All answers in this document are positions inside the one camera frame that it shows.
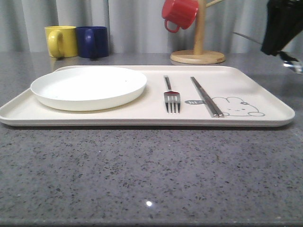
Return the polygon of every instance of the white plate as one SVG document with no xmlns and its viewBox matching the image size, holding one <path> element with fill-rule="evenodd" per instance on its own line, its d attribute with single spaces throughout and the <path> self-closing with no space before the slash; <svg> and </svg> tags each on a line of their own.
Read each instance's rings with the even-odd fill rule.
<svg viewBox="0 0 303 227">
<path fill-rule="evenodd" d="M 120 67 L 83 67 L 46 74 L 31 91 L 44 105 L 69 111 L 92 111 L 129 103 L 144 91 L 147 78 Z"/>
</svg>

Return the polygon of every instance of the gray curtain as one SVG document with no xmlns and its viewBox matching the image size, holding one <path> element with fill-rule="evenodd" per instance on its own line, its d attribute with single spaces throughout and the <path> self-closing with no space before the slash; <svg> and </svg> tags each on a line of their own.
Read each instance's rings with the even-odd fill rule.
<svg viewBox="0 0 303 227">
<path fill-rule="evenodd" d="M 193 48 L 193 24 L 172 34 L 164 28 L 164 0 L 0 0 L 0 51 L 46 51 L 45 26 L 106 26 L 111 52 L 169 53 Z M 207 8 L 204 49 L 259 52 L 267 0 L 224 0 Z M 302 52 L 299 34 L 286 48 Z"/>
</svg>

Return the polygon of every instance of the cup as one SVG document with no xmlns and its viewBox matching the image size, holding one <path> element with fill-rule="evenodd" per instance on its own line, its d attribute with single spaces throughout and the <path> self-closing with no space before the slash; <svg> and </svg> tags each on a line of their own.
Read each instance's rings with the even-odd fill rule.
<svg viewBox="0 0 303 227">
<path fill-rule="evenodd" d="M 107 28 L 103 26 L 82 26 L 76 28 L 79 56 L 101 58 L 109 55 Z"/>
<path fill-rule="evenodd" d="M 162 17 L 165 19 L 165 28 L 176 33 L 180 27 L 187 29 L 194 22 L 199 9 L 199 3 L 196 0 L 166 0 L 162 8 Z M 168 23 L 177 25 L 176 29 L 170 29 Z"/>
<path fill-rule="evenodd" d="M 45 27 L 49 56 L 67 58 L 78 55 L 75 26 Z"/>
</svg>

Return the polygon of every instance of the granite countertop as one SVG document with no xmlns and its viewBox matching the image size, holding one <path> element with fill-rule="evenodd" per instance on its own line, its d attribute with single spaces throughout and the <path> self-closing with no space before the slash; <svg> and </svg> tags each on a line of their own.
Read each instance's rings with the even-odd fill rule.
<svg viewBox="0 0 303 227">
<path fill-rule="evenodd" d="M 0 226 L 303 226 L 303 76 L 229 54 L 296 112 L 278 128 L 0 124 Z M 56 61 L 0 53 L 0 106 L 69 65 L 172 65 L 169 54 Z"/>
</svg>

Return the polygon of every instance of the mug handle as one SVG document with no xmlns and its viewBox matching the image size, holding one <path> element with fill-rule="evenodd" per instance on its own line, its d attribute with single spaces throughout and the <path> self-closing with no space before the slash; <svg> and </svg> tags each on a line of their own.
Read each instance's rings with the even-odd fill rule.
<svg viewBox="0 0 303 227">
<path fill-rule="evenodd" d="M 96 41 L 95 41 L 93 30 L 92 29 L 85 30 L 84 38 L 85 38 L 85 46 L 89 51 L 90 57 L 91 58 L 96 57 L 97 56 Z"/>
<path fill-rule="evenodd" d="M 55 58 L 64 56 L 62 47 L 62 33 L 58 30 L 52 31 L 48 36 L 48 48 L 51 55 Z"/>
<path fill-rule="evenodd" d="M 176 32 L 180 29 L 180 26 L 178 25 L 178 27 L 177 27 L 175 30 L 171 30 L 171 29 L 169 29 L 169 27 L 168 27 L 168 23 L 169 23 L 168 20 L 165 20 L 165 21 L 164 21 L 164 26 L 165 26 L 166 30 L 168 30 L 169 32 L 171 32 L 171 33 L 176 33 Z"/>
</svg>

